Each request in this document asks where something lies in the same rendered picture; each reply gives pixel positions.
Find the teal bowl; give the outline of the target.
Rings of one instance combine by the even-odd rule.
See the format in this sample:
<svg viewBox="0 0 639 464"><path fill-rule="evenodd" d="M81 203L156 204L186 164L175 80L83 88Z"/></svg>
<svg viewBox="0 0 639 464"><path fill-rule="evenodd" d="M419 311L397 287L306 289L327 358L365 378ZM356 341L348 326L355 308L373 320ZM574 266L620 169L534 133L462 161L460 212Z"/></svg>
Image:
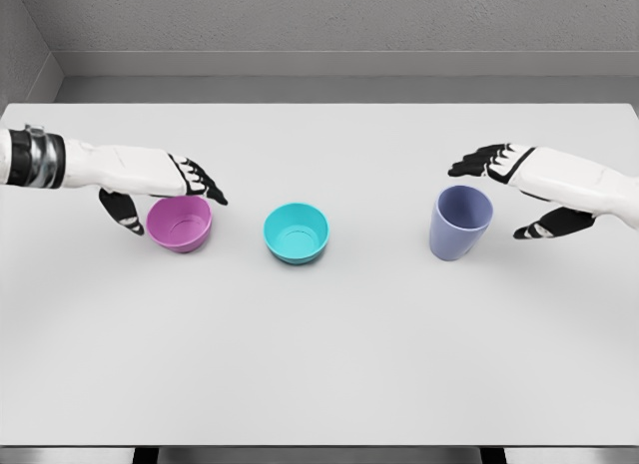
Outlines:
<svg viewBox="0 0 639 464"><path fill-rule="evenodd" d="M272 210L263 225L269 251L288 264L306 264L324 251L330 235L325 214L305 203L288 203Z"/></svg>

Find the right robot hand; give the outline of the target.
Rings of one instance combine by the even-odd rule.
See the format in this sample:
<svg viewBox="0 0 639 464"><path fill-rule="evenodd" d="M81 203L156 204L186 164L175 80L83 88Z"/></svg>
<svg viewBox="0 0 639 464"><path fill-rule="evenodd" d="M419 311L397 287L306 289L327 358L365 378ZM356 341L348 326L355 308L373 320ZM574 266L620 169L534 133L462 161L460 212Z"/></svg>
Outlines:
<svg viewBox="0 0 639 464"><path fill-rule="evenodd" d="M448 170L451 177L489 177L521 193L560 207L516 230L516 239L561 237L592 227L611 211L608 170L550 148L511 143L481 147Z"/></svg>

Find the lavender cup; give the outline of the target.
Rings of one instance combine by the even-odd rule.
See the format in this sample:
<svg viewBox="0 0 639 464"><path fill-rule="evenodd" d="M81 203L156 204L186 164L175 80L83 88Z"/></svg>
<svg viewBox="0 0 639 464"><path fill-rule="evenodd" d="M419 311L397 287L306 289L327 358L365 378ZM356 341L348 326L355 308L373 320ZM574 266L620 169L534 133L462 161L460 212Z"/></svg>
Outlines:
<svg viewBox="0 0 639 464"><path fill-rule="evenodd" d="M445 261L462 258L479 241L492 218L492 201L481 190L465 185L442 190L431 214L431 252Z"/></svg>

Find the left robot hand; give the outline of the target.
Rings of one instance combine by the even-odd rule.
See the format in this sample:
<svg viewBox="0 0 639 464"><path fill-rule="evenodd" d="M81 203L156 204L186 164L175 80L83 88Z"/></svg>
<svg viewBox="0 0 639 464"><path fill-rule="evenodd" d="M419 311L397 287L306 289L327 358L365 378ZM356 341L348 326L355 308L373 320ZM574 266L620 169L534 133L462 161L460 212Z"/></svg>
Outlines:
<svg viewBox="0 0 639 464"><path fill-rule="evenodd" d="M109 216L128 231L145 233L133 195L156 198L200 196L225 206L228 200L195 161L159 149L106 147L92 172L99 200Z"/></svg>

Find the pink bowl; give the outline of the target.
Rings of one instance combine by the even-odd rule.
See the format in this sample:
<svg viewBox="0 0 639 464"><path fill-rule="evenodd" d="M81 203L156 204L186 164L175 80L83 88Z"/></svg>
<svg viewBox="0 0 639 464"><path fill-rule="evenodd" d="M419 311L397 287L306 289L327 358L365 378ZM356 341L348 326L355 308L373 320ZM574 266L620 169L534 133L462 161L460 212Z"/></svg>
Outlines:
<svg viewBox="0 0 639 464"><path fill-rule="evenodd" d="M158 245L178 253L198 249L210 235L211 207L198 196L163 198L154 203L146 218L147 232Z"/></svg>

